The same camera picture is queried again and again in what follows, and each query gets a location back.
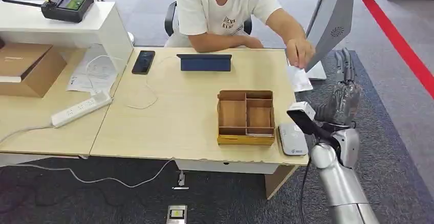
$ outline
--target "white cable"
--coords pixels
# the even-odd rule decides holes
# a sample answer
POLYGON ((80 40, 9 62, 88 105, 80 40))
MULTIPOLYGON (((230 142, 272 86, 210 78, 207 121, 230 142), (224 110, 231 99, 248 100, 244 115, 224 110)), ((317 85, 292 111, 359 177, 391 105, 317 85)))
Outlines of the white cable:
POLYGON ((173 159, 167 161, 167 162, 163 165, 163 167, 161 167, 160 171, 158 171, 158 173, 157 173, 154 177, 152 177, 152 178, 150 178, 150 179, 148 179, 148 180, 146 180, 146 181, 140 182, 140 183, 138 183, 138 184, 132 185, 132 186, 130 186, 130 185, 128 185, 128 184, 122 182, 121 180, 118 180, 118 179, 116 179, 116 178, 112 178, 112 177, 107 177, 107 178, 103 178, 103 179, 99 179, 99 180, 94 180, 94 181, 85 181, 85 180, 80 179, 80 178, 79 178, 79 177, 74 173, 74 171, 73 171, 71 168, 48 168, 48 167, 43 167, 43 166, 39 166, 39 165, 35 165, 35 164, 8 164, 8 165, 5 165, 5 166, 13 166, 13 167, 33 167, 33 168, 38 168, 38 169, 50 170, 50 171, 69 170, 69 171, 72 173, 72 175, 75 177, 75 179, 77 179, 78 181, 80 181, 80 182, 82 182, 82 183, 91 184, 91 183, 97 183, 97 182, 101 182, 101 181, 105 181, 105 180, 113 180, 113 181, 117 181, 117 182, 121 183, 122 185, 124 185, 124 186, 126 186, 126 187, 128 187, 128 188, 135 188, 135 187, 138 187, 138 186, 140 186, 140 185, 142 185, 142 184, 145 184, 145 183, 148 183, 148 182, 150 182, 150 181, 153 181, 155 178, 157 178, 157 176, 161 173, 161 171, 163 171, 164 167, 166 167, 166 165, 167 165, 168 163, 170 163, 171 161, 173 161, 173 159))
MULTIPOLYGON (((165 57, 165 58, 163 58, 153 69, 155 70, 155 68, 157 67, 157 66, 160 66, 166 59, 170 59, 170 58, 177 58, 176 56, 168 56, 168 57, 165 57)), ((153 101, 153 102, 151 102, 150 104, 148 104, 148 105, 146 105, 146 106, 142 106, 142 107, 140 107, 140 106, 133 106, 133 105, 126 105, 127 107, 130 107, 130 108, 133 108, 133 109, 140 109, 140 110, 143 110, 143 109, 146 109, 146 108, 148 108, 148 107, 151 107, 152 105, 154 105, 157 101, 158 101, 158 99, 159 99, 159 97, 158 97, 158 95, 157 95, 157 92, 155 92, 155 90, 153 90, 150 86, 149 86, 149 84, 148 84, 148 80, 149 80, 149 77, 150 76, 150 74, 148 74, 148 77, 146 78, 146 81, 145 81, 145 87, 147 87, 148 89, 149 89, 149 91, 152 93, 152 95, 153 96, 155 96, 155 100, 153 101)))
POLYGON ((50 124, 48 124, 48 125, 43 125, 43 126, 32 126, 32 127, 22 128, 22 129, 16 130, 16 131, 14 131, 14 132, 11 132, 11 133, 9 133, 9 134, 3 136, 3 137, 0 139, 0 143, 2 143, 2 142, 5 141, 7 138, 9 138, 9 137, 11 137, 11 136, 13 136, 13 135, 15 135, 15 134, 17 134, 17 133, 26 132, 26 131, 31 131, 31 130, 36 130, 36 129, 52 128, 52 127, 53 127, 53 125, 50 123, 50 124))
POLYGON ((92 59, 91 61, 89 61, 89 63, 86 65, 86 70, 85 70, 85 71, 86 71, 86 77, 88 78, 89 82, 91 83, 91 88, 92 88, 92 90, 93 90, 95 93, 97 93, 97 91, 95 90, 95 88, 94 88, 94 84, 93 84, 93 82, 92 82, 92 80, 91 80, 91 77, 89 76, 89 66, 91 65, 92 62, 94 62, 95 60, 97 60, 97 59, 99 59, 99 58, 101 58, 101 57, 107 57, 107 58, 113 58, 113 59, 123 60, 123 59, 121 59, 121 58, 115 58, 115 57, 112 57, 112 56, 109 56, 109 55, 100 55, 100 56, 95 57, 95 58, 92 59))

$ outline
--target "printed graphic on shirt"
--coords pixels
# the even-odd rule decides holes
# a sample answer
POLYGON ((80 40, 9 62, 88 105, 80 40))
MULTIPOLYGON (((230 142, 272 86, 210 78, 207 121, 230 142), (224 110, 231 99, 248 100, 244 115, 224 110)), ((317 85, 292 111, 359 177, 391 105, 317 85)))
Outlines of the printed graphic on shirt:
POLYGON ((228 17, 225 17, 225 19, 223 20, 223 24, 222 27, 224 29, 231 29, 233 27, 233 25, 235 24, 236 19, 230 19, 228 17))

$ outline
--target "wooden box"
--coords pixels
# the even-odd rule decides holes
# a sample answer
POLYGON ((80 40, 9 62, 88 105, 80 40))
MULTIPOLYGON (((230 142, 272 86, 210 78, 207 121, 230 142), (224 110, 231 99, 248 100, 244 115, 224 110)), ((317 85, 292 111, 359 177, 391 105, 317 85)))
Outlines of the wooden box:
POLYGON ((272 91, 220 91, 218 99, 219 144, 274 143, 272 91))

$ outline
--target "power strip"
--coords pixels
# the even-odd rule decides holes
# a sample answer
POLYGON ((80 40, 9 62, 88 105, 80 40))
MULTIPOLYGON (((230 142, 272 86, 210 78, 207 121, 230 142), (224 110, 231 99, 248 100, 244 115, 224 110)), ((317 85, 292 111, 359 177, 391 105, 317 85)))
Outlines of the power strip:
POLYGON ((80 102, 59 113, 51 116, 51 123, 54 127, 59 128, 67 123, 92 113, 99 108, 109 105, 112 98, 108 92, 99 92, 91 96, 90 99, 80 102))

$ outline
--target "drawer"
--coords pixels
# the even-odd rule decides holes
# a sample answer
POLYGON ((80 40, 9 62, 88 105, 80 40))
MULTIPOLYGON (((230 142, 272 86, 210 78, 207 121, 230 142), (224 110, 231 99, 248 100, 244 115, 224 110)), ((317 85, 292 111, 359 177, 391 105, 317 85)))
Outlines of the drawer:
POLYGON ((214 171, 214 172, 234 172, 234 173, 253 173, 253 174, 273 174, 279 164, 264 163, 239 163, 239 162, 217 162, 217 161, 198 161, 198 160, 175 160, 179 169, 214 171))

